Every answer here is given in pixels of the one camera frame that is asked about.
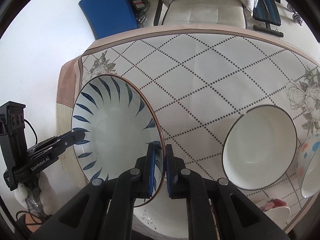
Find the white gloved left hand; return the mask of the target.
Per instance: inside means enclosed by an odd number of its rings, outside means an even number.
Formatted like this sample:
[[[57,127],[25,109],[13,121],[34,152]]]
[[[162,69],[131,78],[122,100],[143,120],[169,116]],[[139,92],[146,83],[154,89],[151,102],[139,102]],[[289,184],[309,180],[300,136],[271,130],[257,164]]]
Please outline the white gloved left hand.
[[[15,199],[25,208],[39,215],[53,215],[57,211],[57,198],[47,175],[36,175],[35,180],[19,183],[14,190]]]

